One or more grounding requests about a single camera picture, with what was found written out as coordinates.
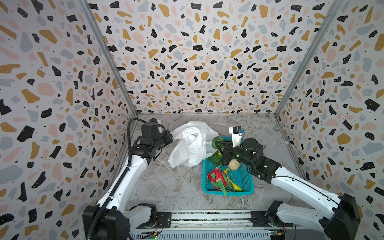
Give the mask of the green bumpy fruit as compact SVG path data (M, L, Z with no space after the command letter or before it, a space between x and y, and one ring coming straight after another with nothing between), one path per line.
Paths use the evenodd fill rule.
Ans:
M216 151L212 156L209 157L211 164L219 166L222 164L223 156L220 151Z

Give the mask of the white plastic bag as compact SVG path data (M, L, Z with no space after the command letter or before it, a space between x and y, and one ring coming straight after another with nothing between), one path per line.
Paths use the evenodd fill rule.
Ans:
M185 166L191 168L212 156L217 150L212 142L219 134L205 122L190 121L171 132L178 143L169 156L172 168Z

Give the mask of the red dragon fruit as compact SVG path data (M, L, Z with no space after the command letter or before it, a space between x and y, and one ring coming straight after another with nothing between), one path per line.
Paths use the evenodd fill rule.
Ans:
M228 196L227 188L229 186L229 181L227 175L221 171L220 167L217 167L209 172L207 179L214 188L222 192L224 196Z

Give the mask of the green lime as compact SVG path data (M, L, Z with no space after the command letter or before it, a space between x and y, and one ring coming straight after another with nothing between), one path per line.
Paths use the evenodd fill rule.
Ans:
M212 140L212 147L213 147L214 149L218 149L218 148L219 148L218 144L220 144L223 140L224 140L224 139L221 138L221 137L215 137L215 138Z

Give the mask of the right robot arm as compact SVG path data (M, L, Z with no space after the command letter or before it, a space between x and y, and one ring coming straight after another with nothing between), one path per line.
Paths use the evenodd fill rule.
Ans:
M254 177L291 193L310 206L302 208L273 201L266 212L270 223L280 221L311 228L324 233L330 240L355 239L361 223L355 197L331 193L298 177L266 157L263 146L254 138L236 144L215 140L212 145L222 154L224 164L237 160Z

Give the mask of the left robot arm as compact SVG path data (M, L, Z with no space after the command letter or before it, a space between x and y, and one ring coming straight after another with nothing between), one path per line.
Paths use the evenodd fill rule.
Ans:
M129 123L134 121L142 123L142 134L135 142L127 140L128 156L122 170L98 203L83 212L87 240L130 240L132 230L160 224L156 205L141 203L128 212L125 207L142 173L173 142L173 136L157 119L133 118Z

